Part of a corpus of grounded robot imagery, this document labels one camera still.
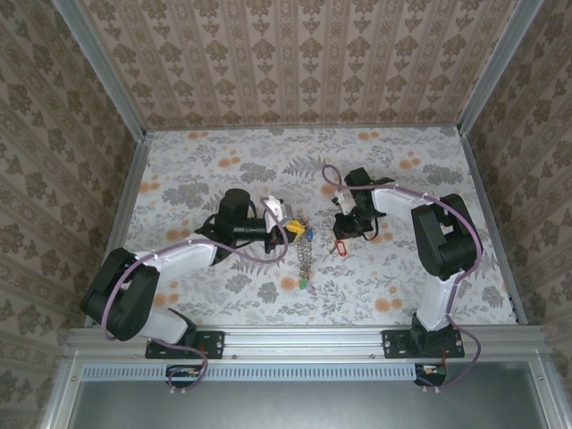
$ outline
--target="table surface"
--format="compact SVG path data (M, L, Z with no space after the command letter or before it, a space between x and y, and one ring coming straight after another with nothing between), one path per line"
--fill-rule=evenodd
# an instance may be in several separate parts
M365 167L374 179L441 197L464 198L484 245L483 263L460 285L452 311L462 324L513 324L509 296L485 225L457 130L448 128L322 128L162 131L155 133L125 247L158 249L183 240L216 212L223 193L243 188L253 201L273 195L309 218L313 240L311 282L299 288L294 245L277 265L230 256L188 272L157 289L154 305L173 307L198 324L374 325L409 324L421 303L425 269L413 231L398 218L380 221L370 242L334 244L333 187L324 163L342 174ZM257 203L258 212L262 209ZM265 257L262 243L248 246Z

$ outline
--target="wall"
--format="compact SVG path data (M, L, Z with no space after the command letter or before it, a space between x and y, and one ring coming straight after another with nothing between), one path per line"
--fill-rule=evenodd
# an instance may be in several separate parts
M134 142L49 1L0 2L0 427L32 427Z
M527 315L572 396L571 2L544 2L469 139Z
M516 0L80 0L149 129L456 122Z

